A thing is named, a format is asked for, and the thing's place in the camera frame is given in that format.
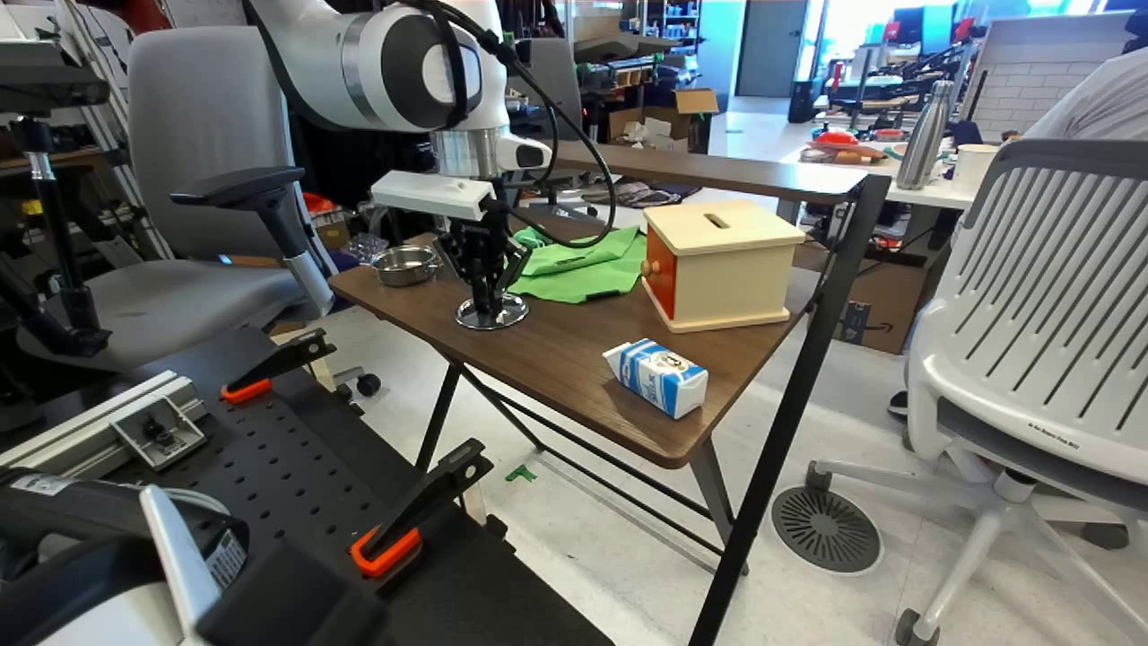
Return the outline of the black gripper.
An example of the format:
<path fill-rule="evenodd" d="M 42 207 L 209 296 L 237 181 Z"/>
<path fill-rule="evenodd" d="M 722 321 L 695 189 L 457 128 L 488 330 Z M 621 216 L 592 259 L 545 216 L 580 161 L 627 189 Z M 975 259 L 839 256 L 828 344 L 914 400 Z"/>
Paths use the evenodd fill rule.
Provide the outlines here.
<path fill-rule="evenodd" d="M 527 247 L 511 235 L 511 207 L 503 201 L 486 201 L 476 222 L 451 219 L 441 235 L 441 247 L 458 266 L 458 279 L 471 289 L 462 304 L 471 304 L 476 317 L 503 317 L 513 283 L 513 261 L 527 259 Z"/>

